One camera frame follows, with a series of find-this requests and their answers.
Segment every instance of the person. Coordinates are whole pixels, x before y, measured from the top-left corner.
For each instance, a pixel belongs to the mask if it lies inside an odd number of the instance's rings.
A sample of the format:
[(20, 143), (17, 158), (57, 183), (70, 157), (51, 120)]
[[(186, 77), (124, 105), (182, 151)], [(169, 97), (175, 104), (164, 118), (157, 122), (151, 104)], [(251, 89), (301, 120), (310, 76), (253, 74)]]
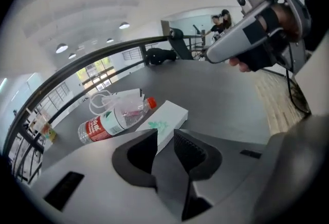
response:
[(213, 38), (215, 39), (215, 41), (217, 41), (220, 38), (220, 34), (224, 31), (223, 23), (221, 22), (221, 15), (213, 16), (212, 21), (215, 25), (213, 25), (213, 27), (209, 31), (207, 31), (205, 35), (203, 35), (203, 38), (207, 36), (210, 32), (214, 32)]
[[(291, 12), (291, 10), (285, 6), (284, 4), (275, 4), (271, 7), (273, 11), (276, 13), (280, 25), (283, 27), (285, 32), (290, 36), (294, 37), (298, 34), (298, 25), (296, 22), (296, 19)], [(263, 26), (264, 30), (267, 30), (267, 25), (265, 20), (260, 16), (258, 18), (260, 21), (261, 25)], [(239, 66), (239, 70), (241, 72), (250, 72), (251, 70), (249, 69), (248, 65), (245, 64), (244, 62), (240, 62), (238, 58), (231, 58), (229, 60), (229, 64), (231, 66)]]
[(227, 9), (223, 9), (221, 15), (223, 17), (224, 30), (229, 30), (233, 25), (230, 12)]

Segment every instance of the ceiling light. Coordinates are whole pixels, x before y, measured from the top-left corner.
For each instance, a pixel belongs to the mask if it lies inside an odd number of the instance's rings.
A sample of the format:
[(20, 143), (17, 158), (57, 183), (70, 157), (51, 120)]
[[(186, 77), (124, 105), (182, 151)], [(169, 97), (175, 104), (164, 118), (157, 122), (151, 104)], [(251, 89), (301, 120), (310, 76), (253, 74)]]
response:
[(67, 50), (68, 46), (65, 43), (61, 43), (57, 46), (56, 53), (61, 53), (64, 50)]
[(76, 56), (75, 53), (71, 53), (70, 56), (68, 57), (69, 59), (73, 59)]
[(128, 22), (122, 22), (122, 23), (120, 24), (119, 29), (126, 29), (126, 28), (129, 28), (129, 27), (130, 27), (130, 25), (129, 25)]
[(1, 84), (0, 84), (0, 91), (1, 91), (1, 89), (4, 87), (6, 81), (7, 81), (7, 78), (4, 78), (4, 79), (2, 80), (2, 82), (1, 82)]

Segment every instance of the white wall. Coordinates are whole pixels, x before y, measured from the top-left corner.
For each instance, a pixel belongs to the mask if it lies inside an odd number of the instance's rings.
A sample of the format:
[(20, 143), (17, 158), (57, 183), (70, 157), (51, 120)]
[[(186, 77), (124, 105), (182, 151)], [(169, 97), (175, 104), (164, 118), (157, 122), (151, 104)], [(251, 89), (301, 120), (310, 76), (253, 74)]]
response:
[[(118, 71), (118, 70), (126, 67), (125, 60), (123, 58), (122, 52), (114, 54), (114, 55), (110, 56), (109, 58), (111, 59), (111, 62), (113, 64), (113, 67), (115, 68), (115, 71)], [(117, 74), (119, 79), (121, 79), (125, 75), (126, 74), (124, 72), (120, 73), (120, 74)]]
[[(63, 99), (63, 103), (61, 104), (60, 108), (64, 106), (69, 100), (71, 100), (74, 97), (74, 94), (72, 91), (68, 93)], [(62, 121), (68, 114), (70, 113), (69, 108), (63, 111), (53, 122), (52, 122), (52, 127), (55, 127)]]
[(296, 74), (309, 108), (314, 116), (329, 114), (329, 31), (307, 63)]
[(148, 22), (142, 26), (138, 26), (138, 28), (134, 29), (134, 31), (130, 31), (129, 29), (122, 30), (123, 41), (131, 41), (155, 36), (162, 36), (161, 21)]
[(32, 93), (44, 82), (39, 73), (25, 74), (9, 78), (8, 88), (1, 92), (0, 102), (0, 151), (7, 136), (8, 129), (14, 120), (13, 111), (19, 111)]
[(84, 90), (82, 83), (76, 73), (71, 75), (65, 80), (65, 83), (68, 89), (73, 93), (73, 96), (78, 95), (80, 92)]
[[(233, 22), (236, 24), (242, 19), (242, 13), (240, 7), (213, 7), (202, 8), (182, 13), (177, 13), (172, 16), (166, 17), (166, 20), (170, 21), (170, 27), (178, 28), (183, 31), (184, 35), (195, 35), (196, 31), (193, 28), (193, 24), (201, 31), (206, 32), (212, 28), (214, 23), (212, 22), (212, 15), (219, 15), (223, 9), (230, 11)], [(213, 34), (206, 36), (206, 45), (212, 44)]]

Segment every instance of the wooden floor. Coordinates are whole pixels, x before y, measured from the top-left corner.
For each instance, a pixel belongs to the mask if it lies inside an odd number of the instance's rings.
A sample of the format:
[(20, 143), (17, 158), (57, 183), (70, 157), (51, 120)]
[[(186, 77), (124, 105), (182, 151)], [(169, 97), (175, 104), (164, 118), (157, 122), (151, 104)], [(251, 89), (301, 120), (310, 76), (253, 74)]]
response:
[(263, 70), (247, 75), (254, 81), (264, 104), (271, 135), (286, 132), (304, 117), (289, 98), (286, 78)]

